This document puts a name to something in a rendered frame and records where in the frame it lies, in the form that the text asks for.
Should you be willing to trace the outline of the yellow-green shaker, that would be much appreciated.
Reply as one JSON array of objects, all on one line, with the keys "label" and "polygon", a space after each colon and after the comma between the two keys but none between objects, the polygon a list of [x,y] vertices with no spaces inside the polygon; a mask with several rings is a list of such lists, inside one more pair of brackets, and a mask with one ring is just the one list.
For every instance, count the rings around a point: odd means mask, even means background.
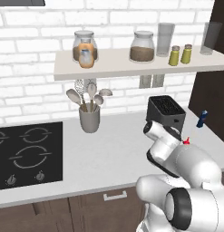
[{"label": "yellow-green shaker", "polygon": [[179,62],[180,47],[178,45],[173,45],[170,52],[169,65],[177,66]]},{"label": "yellow-green shaker", "polygon": [[184,46],[184,50],[181,56],[180,61],[184,64],[188,64],[190,62],[190,57],[191,57],[191,51],[192,51],[192,45],[191,44],[186,44]]}]

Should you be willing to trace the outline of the blue shaker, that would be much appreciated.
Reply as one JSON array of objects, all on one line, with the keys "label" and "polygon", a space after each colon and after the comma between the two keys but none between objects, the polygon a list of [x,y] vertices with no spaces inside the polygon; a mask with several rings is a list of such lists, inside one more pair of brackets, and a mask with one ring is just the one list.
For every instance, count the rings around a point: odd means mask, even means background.
[{"label": "blue shaker", "polygon": [[203,127],[203,124],[204,124],[204,121],[206,120],[206,117],[208,116],[208,112],[205,110],[205,111],[202,111],[201,115],[200,115],[200,118],[198,120],[198,123],[197,123],[197,127],[198,128],[201,128]]}]

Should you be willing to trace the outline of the dark brown tall cabinet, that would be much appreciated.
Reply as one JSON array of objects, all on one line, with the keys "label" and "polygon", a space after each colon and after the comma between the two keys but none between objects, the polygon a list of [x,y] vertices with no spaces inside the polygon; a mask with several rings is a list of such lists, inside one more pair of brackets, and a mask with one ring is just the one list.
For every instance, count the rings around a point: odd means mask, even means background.
[{"label": "dark brown tall cabinet", "polygon": [[[215,0],[210,21],[222,23],[215,50],[224,54],[224,0]],[[198,117],[206,110],[205,124],[224,142],[224,71],[196,74],[189,109]]]}]

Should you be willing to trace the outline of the grey utensil pot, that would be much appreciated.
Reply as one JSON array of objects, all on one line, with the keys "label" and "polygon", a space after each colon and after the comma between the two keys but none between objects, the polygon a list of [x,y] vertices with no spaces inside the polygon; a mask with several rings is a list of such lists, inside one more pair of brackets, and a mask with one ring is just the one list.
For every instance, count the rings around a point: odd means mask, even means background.
[{"label": "grey utensil pot", "polygon": [[93,110],[91,110],[91,104],[86,104],[87,111],[83,110],[83,107],[79,108],[80,124],[84,132],[95,133],[100,126],[100,107],[95,103]]}]

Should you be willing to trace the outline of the perforated skimmer spoon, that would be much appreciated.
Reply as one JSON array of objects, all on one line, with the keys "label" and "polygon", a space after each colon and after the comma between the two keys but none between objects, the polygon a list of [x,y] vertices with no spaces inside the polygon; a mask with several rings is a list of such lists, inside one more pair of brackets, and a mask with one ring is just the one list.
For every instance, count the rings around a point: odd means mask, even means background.
[{"label": "perforated skimmer spoon", "polygon": [[82,80],[76,80],[74,82],[74,88],[78,92],[78,94],[81,96],[82,102],[85,103],[83,92],[84,92],[84,86]]}]

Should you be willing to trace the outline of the black toaster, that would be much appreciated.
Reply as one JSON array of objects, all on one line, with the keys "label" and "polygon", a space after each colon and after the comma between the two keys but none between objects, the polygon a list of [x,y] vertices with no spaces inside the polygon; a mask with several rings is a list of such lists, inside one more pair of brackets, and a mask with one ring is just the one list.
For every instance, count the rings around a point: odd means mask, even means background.
[{"label": "black toaster", "polygon": [[146,121],[157,121],[182,132],[186,112],[169,95],[151,96],[148,101]]}]

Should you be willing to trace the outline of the glass jar with brown contents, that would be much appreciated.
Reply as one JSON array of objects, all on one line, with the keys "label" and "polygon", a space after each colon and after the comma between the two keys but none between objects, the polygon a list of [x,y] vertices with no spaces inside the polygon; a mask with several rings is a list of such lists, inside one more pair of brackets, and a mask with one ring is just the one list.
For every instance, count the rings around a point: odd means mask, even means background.
[{"label": "glass jar with brown contents", "polygon": [[94,41],[94,32],[89,30],[79,30],[74,32],[74,42],[73,42],[73,59],[78,62],[79,61],[79,51],[78,45],[82,39],[90,39],[93,44],[93,58],[95,61],[98,60],[98,50],[97,44]]},{"label": "glass jar with brown contents", "polygon": [[154,59],[153,32],[136,31],[131,43],[130,59],[138,63],[150,63]]}]

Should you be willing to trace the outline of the black hob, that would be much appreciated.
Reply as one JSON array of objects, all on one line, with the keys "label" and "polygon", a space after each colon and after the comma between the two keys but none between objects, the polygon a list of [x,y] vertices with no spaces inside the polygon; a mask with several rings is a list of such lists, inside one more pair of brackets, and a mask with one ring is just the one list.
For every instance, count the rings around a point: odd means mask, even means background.
[{"label": "black hob", "polygon": [[[42,171],[44,179],[36,175]],[[16,182],[6,181],[14,175]],[[63,123],[0,128],[0,190],[63,180]]]}]

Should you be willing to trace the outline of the clear drinking glass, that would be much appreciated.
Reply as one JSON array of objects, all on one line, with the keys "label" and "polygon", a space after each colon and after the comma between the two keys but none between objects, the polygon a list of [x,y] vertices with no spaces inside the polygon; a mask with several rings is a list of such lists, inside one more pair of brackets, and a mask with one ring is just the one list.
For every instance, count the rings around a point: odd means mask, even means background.
[{"label": "clear drinking glass", "polygon": [[174,33],[175,24],[159,23],[158,24],[158,40],[157,52],[159,57],[167,57],[169,55],[170,43]]},{"label": "clear drinking glass", "polygon": [[212,55],[215,44],[219,37],[222,23],[208,22],[205,23],[200,53],[203,55]]}]

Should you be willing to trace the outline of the brown drawer front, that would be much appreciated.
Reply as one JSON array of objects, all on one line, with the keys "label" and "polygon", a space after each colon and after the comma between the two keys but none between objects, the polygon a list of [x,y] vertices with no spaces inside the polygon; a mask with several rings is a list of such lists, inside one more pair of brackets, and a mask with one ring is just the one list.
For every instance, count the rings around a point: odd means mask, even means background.
[{"label": "brown drawer front", "polygon": [[[120,195],[124,190],[127,198],[103,200],[103,194]],[[135,187],[70,197],[69,203],[74,232],[135,232],[144,216]]]}]

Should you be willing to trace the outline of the brown cupboard door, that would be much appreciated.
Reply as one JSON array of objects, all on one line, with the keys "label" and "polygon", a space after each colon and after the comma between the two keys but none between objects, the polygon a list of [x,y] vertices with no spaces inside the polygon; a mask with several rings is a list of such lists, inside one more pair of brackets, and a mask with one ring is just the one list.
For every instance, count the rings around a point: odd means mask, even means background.
[{"label": "brown cupboard door", "polygon": [[73,232],[68,200],[0,208],[0,232]]}]

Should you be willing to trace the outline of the dark range hood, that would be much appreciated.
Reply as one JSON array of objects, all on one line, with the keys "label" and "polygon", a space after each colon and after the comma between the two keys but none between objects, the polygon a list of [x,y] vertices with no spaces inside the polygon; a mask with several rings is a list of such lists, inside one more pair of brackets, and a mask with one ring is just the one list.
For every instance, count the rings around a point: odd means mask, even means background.
[{"label": "dark range hood", "polygon": [[0,0],[0,6],[45,6],[44,0]]}]

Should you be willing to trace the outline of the pale wall shelf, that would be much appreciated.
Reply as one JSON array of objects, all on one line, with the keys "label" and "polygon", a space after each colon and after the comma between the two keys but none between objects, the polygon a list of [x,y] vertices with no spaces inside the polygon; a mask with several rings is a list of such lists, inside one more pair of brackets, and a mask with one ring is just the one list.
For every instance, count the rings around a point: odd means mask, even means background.
[{"label": "pale wall shelf", "polygon": [[194,73],[224,71],[224,54],[214,51],[212,55],[200,54],[200,48],[192,48],[189,64],[168,65],[168,57],[154,58],[151,63],[136,63],[129,59],[129,49],[101,49],[99,60],[93,68],[84,69],[73,61],[71,51],[57,52],[54,63],[54,79],[67,81],[133,75],[165,73]]}]

